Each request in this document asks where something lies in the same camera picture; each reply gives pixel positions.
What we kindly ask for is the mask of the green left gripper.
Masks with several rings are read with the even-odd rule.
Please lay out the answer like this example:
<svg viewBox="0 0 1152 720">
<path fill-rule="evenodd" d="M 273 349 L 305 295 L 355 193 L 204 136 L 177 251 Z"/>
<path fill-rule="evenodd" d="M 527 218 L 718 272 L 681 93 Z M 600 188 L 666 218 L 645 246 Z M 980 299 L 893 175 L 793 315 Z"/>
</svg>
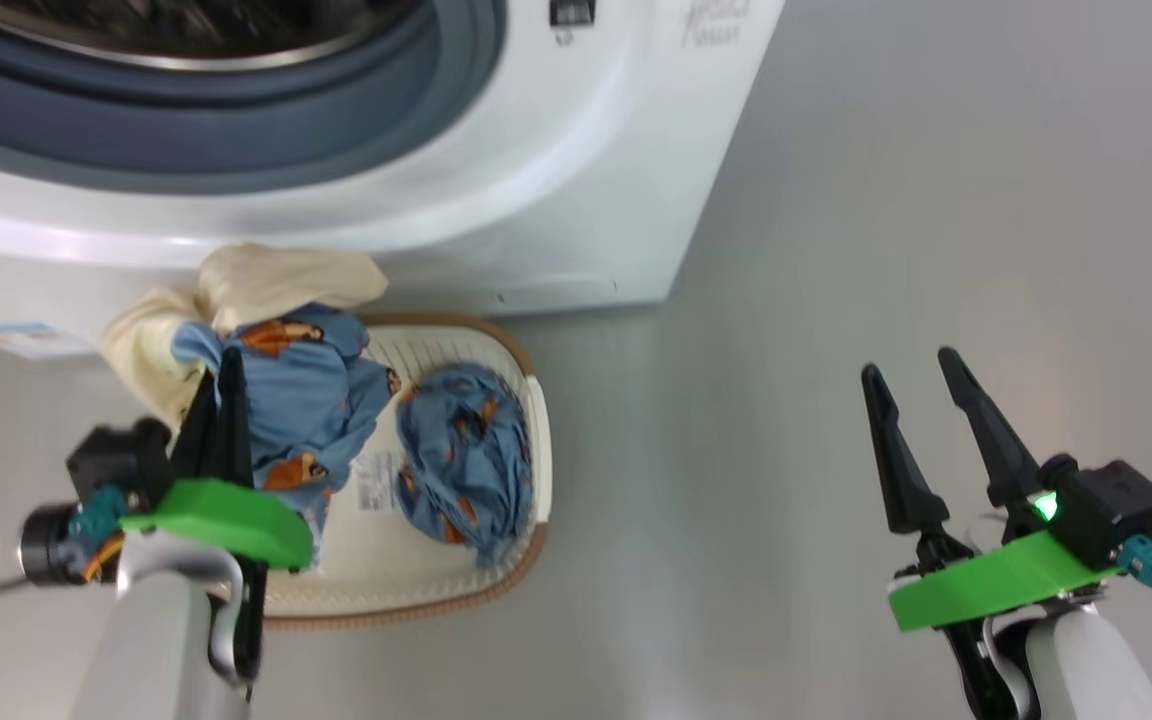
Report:
<svg viewBox="0 0 1152 720">
<path fill-rule="evenodd" d="M 154 510 L 123 516 L 119 521 L 122 532 L 165 532 L 279 571 L 310 569 L 314 533 L 305 520 L 253 488 L 248 414 L 242 353 L 229 347 L 220 366 L 220 467 L 212 447 L 218 419 L 214 376 L 204 372 L 172 450 L 172 470 L 179 482 Z"/>
</svg>

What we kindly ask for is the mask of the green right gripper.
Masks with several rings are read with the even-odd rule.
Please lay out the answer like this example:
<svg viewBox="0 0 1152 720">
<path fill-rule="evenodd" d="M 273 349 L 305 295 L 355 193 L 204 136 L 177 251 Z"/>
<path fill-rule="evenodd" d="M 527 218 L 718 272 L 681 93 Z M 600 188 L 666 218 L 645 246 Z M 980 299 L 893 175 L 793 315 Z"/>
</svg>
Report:
<svg viewBox="0 0 1152 720">
<path fill-rule="evenodd" d="M 881 369 L 873 363 L 861 369 L 888 529 L 896 536 L 918 537 L 916 564 L 952 564 L 914 582 L 890 584 L 888 606 L 901 632 L 1002 615 L 1116 577 L 1115 564 L 1087 568 L 1047 530 L 1038 532 L 1044 520 L 1030 498 L 1046 492 L 1039 480 L 1041 467 L 956 348 L 941 347 L 938 364 L 952 402 L 972 429 L 988 478 L 987 497 L 993 509 L 1005 510 L 1002 541 L 1009 544 L 975 558 L 972 548 L 946 532 L 950 511 L 929 488 L 905 442 L 899 406 Z"/>
</svg>

